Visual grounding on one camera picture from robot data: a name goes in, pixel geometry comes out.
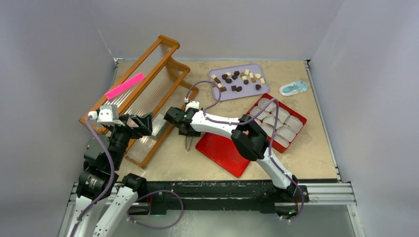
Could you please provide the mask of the black handled metal tongs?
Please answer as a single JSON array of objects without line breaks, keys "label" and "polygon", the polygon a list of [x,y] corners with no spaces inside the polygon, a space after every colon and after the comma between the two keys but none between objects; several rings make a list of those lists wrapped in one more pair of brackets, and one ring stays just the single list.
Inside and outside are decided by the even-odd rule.
[{"label": "black handled metal tongs", "polygon": [[185,136],[185,150],[188,152],[191,149],[192,142],[194,137],[193,136]]}]

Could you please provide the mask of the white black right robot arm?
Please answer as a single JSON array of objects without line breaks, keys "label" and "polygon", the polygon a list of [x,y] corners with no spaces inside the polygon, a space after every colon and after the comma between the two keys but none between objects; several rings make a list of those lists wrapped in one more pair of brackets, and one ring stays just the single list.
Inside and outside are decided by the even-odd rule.
[{"label": "white black right robot arm", "polygon": [[196,108],[170,107],[164,119],[183,136],[196,137],[204,132],[231,140],[243,158],[256,162],[268,174],[280,199],[289,201],[296,196],[297,178],[279,162],[267,133],[249,115],[226,118]]}]

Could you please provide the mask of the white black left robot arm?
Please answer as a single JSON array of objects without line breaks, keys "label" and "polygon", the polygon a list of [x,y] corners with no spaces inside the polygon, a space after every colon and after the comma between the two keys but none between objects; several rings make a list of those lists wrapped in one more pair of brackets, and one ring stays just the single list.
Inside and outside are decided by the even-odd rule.
[{"label": "white black left robot arm", "polygon": [[75,214],[69,237],[110,236],[134,202],[147,197],[147,181],[135,174],[123,177],[116,197],[106,212],[103,208],[112,192],[129,141],[152,135],[153,114],[142,117],[116,116],[110,110],[91,111],[85,119],[92,133],[84,154],[84,170],[76,189]]}]

